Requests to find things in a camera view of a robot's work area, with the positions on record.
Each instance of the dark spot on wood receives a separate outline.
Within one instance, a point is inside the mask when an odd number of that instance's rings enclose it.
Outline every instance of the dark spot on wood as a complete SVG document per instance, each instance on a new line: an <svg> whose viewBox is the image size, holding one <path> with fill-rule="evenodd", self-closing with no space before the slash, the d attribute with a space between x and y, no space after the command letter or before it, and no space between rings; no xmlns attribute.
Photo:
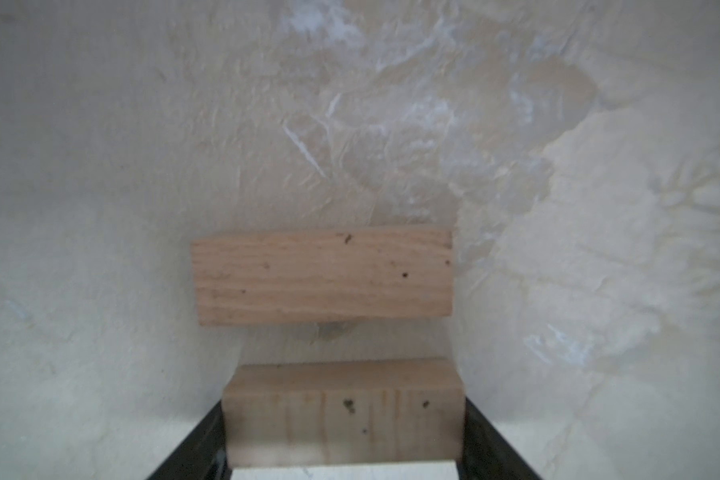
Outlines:
<svg viewBox="0 0 720 480"><path fill-rule="evenodd" d="M355 400L344 398L344 408L347 409L349 415L355 415Z"/></svg>

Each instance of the marble floor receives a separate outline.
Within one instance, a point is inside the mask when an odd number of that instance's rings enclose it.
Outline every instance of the marble floor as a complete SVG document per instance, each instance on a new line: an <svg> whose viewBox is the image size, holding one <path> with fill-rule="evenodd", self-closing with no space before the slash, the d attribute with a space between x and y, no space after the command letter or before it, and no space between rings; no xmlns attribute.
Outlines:
<svg viewBox="0 0 720 480"><path fill-rule="evenodd" d="M192 238L416 223L451 318L197 325ZM0 0L0 478L418 356L545 478L720 478L720 0Z"/></svg>

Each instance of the rectangular wooden block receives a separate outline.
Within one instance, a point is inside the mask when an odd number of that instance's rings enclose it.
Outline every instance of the rectangular wooden block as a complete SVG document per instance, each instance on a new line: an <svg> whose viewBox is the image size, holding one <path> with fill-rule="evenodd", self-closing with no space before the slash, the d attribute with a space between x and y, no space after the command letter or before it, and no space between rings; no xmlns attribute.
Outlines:
<svg viewBox="0 0 720 480"><path fill-rule="evenodd" d="M192 243L203 325L448 316L451 231L387 226Z"/></svg>
<svg viewBox="0 0 720 480"><path fill-rule="evenodd" d="M233 467L461 458L464 385L444 359L241 366L222 410Z"/></svg>

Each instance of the wood grain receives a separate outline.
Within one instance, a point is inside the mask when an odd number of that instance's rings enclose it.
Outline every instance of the wood grain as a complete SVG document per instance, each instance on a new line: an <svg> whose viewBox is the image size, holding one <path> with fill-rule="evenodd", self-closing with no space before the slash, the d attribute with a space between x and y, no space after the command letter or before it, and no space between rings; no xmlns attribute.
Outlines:
<svg viewBox="0 0 720 480"><path fill-rule="evenodd" d="M219 235L192 244L203 325L448 316L451 231L433 226Z"/></svg>
<svg viewBox="0 0 720 480"><path fill-rule="evenodd" d="M233 467L461 457L464 385L444 359L242 366L222 395Z"/></svg>

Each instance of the marble surface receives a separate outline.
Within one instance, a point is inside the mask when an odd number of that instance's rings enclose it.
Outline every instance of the marble surface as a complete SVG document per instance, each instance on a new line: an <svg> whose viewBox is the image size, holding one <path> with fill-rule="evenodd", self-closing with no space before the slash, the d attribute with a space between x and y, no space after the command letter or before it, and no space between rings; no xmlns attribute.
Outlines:
<svg viewBox="0 0 720 480"><path fill-rule="evenodd" d="M406 223L450 319L196 324L196 236ZM720 0L0 2L0 478L435 355L545 478L720 478Z"/></svg>

